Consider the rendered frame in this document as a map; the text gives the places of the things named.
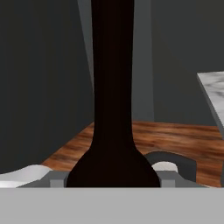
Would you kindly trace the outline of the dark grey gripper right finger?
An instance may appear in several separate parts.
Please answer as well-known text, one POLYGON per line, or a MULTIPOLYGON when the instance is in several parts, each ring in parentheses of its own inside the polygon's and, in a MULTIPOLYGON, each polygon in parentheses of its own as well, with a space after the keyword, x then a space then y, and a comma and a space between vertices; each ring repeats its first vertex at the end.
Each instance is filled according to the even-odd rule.
POLYGON ((201 185, 192 182, 191 180, 182 178, 175 171, 157 171, 157 175, 160 179, 160 185, 162 187, 177 187, 177 188, 201 187, 201 185))

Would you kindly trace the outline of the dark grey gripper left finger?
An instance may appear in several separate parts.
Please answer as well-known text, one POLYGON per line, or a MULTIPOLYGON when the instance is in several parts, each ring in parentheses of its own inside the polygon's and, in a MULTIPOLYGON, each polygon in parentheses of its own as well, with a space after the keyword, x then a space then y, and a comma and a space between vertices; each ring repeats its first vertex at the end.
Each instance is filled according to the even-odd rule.
POLYGON ((21 188, 64 188, 67 184, 68 171, 49 171, 42 179, 21 185, 21 188))

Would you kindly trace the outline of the dark grey marble-topped counter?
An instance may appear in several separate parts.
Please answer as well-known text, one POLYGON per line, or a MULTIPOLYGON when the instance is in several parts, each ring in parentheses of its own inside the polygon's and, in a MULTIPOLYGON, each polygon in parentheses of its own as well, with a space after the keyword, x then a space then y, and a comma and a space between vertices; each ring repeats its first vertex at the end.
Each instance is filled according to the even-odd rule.
POLYGON ((224 71, 224 0, 152 0, 151 29, 154 117, 167 134, 157 146, 220 186, 224 140, 197 74, 224 71))

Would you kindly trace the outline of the white rounded thing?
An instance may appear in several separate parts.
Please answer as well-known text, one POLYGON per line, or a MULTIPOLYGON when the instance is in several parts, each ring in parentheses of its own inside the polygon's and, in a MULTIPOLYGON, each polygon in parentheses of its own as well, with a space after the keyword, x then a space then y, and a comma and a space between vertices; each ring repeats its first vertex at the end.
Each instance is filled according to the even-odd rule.
POLYGON ((0 174, 0 188, 17 188, 42 179, 52 169, 40 165, 28 165, 16 171, 0 174))

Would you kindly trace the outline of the round black and white thing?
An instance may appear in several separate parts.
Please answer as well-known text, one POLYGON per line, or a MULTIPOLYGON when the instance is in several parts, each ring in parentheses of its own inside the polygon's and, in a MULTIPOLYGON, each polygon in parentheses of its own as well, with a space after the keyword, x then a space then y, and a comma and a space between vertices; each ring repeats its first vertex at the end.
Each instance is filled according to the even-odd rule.
POLYGON ((195 160, 165 151, 153 151, 145 155, 151 165, 158 162, 170 162, 177 166, 178 173, 186 180, 196 181, 197 163, 195 160))

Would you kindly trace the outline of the dark wine bottle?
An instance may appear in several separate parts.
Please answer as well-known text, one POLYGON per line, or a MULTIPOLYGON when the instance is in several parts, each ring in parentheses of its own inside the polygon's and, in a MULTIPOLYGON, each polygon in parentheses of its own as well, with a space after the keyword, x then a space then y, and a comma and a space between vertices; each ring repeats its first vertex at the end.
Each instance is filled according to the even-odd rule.
POLYGON ((159 187, 135 146, 131 123, 134 0, 91 0, 94 135, 68 187, 159 187))

